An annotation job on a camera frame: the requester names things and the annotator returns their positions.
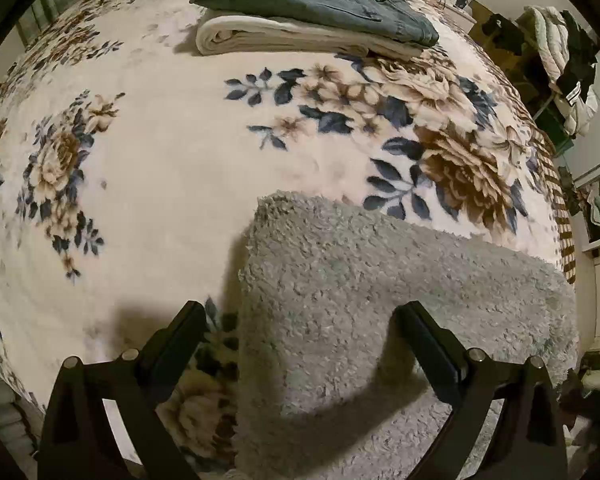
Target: bed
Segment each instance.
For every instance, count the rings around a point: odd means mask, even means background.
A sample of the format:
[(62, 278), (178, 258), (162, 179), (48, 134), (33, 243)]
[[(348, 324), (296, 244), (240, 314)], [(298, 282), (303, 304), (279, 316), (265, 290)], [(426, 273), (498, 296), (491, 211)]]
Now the bed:
[(115, 358), (205, 301), (208, 344), (158, 412), (229, 468), (236, 272), (258, 197), (279, 189), (480, 237), (574, 282), (550, 143), (437, 0), (408, 0), (440, 40), (407, 62), (203, 57), (188, 1), (83, 0), (0, 85), (0, 375), (21, 396), (44, 411), (65, 357)]

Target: black clamp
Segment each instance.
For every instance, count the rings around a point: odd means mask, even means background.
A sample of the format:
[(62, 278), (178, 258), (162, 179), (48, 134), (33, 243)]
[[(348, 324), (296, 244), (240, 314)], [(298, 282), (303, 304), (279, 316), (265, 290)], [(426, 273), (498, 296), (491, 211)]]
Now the black clamp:
[(398, 324), (439, 400), (453, 411), (409, 480), (455, 480), (482, 429), (491, 401), (504, 399), (475, 480), (565, 480), (567, 457), (558, 405), (538, 356), (524, 364), (466, 350), (419, 301), (397, 309)]
[(200, 480), (155, 414), (206, 332), (204, 307), (188, 301), (141, 351), (85, 365), (64, 360), (46, 410), (40, 480), (134, 480), (120, 455), (102, 399), (115, 400), (148, 479)]

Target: white towel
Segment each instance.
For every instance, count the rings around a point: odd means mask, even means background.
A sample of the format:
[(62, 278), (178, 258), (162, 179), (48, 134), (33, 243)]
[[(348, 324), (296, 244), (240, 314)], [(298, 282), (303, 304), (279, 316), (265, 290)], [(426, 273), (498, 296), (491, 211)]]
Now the white towel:
[(217, 10), (208, 10), (200, 19), (196, 46), (203, 56), (226, 52), (286, 50), (367, 56), (372, 51), (392, 59), (410, 59), (423, 50), (417, 44), (400, 43), (344, 28)]

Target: green cloth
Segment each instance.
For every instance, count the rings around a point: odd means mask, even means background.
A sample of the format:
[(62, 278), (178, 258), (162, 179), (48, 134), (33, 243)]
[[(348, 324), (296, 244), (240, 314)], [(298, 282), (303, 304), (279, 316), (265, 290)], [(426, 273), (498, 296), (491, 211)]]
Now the green cloth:
[(405, 0), (190, 0), (213, 10), (291, 18), (299, 22), (366, 32), (401, 43), (430, 47), (438, 33)]

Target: gray shaggy rug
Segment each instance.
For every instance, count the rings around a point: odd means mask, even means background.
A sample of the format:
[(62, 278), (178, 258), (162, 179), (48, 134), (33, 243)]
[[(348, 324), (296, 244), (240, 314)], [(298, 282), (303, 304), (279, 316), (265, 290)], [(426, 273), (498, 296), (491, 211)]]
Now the gray shaggy rug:
[(576, 363), (573, 288), (525, 254), (290, 193), (260, 201), (248, 251), (235, 445), (253, 480), (408, 475), (450, 413), (390, 323), (409, 300), (467, 348), (538, 354), (554, 385)]

